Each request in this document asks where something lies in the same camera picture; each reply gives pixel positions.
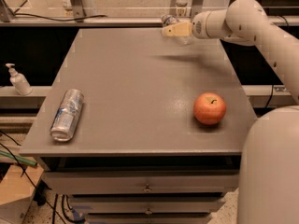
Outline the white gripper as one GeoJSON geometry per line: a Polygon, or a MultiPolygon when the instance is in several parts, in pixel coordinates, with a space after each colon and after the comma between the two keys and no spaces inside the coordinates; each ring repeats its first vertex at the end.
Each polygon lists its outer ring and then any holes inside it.
{"type": "Polygon", "coordinates": [[[217,32],[217,18],[214,11],[197,14],[192,23],[180,21],[162,29],[162,35],[165,37],[187,37],[193,33],[199,39],[217,38],[217,32]]]}

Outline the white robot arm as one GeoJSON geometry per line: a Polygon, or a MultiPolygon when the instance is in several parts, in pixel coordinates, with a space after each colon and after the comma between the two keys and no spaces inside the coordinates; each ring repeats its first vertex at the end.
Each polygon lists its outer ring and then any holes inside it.
{"type": "MultiPolygon", "coordinates": [[[[162,34],[199,39],[237,36],[255,46],[299,102],[299,41],[271,22],[255,0],[235,0],[191,21],[162,16],[162,34]]],[[[299,224],[299,105],[269,111],[243,146],[237,224],[299,224]]]]}

